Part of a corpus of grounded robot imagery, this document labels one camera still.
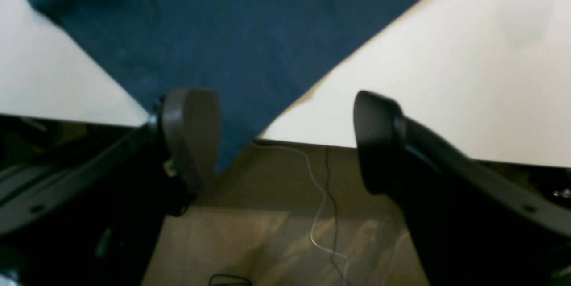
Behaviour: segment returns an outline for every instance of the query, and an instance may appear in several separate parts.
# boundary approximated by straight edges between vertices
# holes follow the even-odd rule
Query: white desk
[[[571,166],[571,0],[422,0],[261,137],[355,146],[361,89],[397,99],[473,158]],[[0,0],[0,113],[120,125],[146,118],[25,0]]]

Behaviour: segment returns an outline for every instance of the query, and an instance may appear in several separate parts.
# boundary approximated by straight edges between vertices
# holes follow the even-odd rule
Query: black cord
[[[240,280],[240,282],[222,282],[220,284],[212,284],[214,278],[219,278],[219,277],[234,278]],[[208,280],[208,286],[253,286],[253,284],[251,280],[245,277],[235,276],[233,274],[213,274],[212,276],[210,276],[210,279]]]
[[[333,237],[333,247],[331,248],[333,253],[331,254],[330,261],[331,261],[331,264],[333,264],[333,266],[335,267],[335,269],[339,273],[339,276],[341,276],[341,280],[343,280],[343,282],[346,282],[347,285],[353,286],[347,279],[345,279],[345,276],[343,276],[343,272],[341,272],[341,269],[339,269],[339,266],[337,266],[337,264],[334,260],[335,253],[337,252],[337,237],[339,236],[339,218],[338,218],[338,214],[337,214],[337,201],[335,200],[335,198],[331,194],[331,190],[329,189],[329,182],[330,182],[330,178],[331,178],[331,170],[329,169],[329,150],[330,150],[329,146],[326,147],[326,150],[325,150],[325,168],[327,170],[327,176],[325,179],[325,191],[327,192],[329,199],[331,199],[331,202],[333,203],[333,214],[334,214],[334,218],[335,218],[335,234]]]

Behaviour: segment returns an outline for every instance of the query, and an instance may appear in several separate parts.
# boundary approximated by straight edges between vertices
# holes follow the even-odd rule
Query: blue fabric
[[[176,87],[218,90],[221,170],[418,0],[28,1],[147,109]]]

